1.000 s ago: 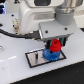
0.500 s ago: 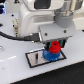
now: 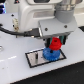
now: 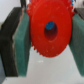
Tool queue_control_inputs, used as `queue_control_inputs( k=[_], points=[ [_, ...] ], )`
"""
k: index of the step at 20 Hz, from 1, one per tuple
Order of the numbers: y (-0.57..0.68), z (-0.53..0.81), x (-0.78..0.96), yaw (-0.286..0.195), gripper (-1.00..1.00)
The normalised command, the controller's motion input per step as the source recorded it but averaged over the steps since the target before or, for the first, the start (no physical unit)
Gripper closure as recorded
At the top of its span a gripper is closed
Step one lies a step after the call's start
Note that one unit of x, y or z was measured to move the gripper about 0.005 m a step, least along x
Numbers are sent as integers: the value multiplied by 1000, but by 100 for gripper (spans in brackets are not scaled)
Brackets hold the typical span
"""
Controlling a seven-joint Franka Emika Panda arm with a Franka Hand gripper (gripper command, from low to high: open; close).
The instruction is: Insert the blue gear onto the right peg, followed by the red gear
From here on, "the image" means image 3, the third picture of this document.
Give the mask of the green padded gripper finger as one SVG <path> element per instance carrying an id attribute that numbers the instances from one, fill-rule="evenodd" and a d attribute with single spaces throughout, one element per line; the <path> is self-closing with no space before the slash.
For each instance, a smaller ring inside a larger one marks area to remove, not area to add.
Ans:
<path id="1" fill-rule="evenodd" d="M 69 34 L 64 35 L 64 36 L 61 36 L 61 43 L 62 43 L 62 44 L 65 44 L 65 43 L 66 43 L 66 40 L 67 40 L 68 35 L 69 35 Z"/>
<path id="2" fill-rule="evenodd" d="M 45 47 L 48 48 L 50 45 L 50 38 L 45 39 Z"/>

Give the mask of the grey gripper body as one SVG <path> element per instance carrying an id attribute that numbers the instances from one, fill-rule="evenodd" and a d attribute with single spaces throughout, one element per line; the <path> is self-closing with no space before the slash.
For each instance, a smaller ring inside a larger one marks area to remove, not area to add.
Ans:
<path id="1" fill-rule="evenodd" d="M 42 39 L 67 35 L 76 29 L 74 16 L 70 17 L 69 20 L 63 19 L 62 21 L 59 21 L 57 18 L 40 20 L 38 24 Z"/>

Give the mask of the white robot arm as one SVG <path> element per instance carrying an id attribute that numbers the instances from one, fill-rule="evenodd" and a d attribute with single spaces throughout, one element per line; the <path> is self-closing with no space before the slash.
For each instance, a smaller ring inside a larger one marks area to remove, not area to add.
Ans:
<path id="1" fill-rule="evenodd" d="M 19 33 L 24 37 L 51 39 L 48 47 L 58 50 L 58 37 L 77 28 L 75 15 L 84 8 L 84 0 L 21 0 L 18 7 Z"/>

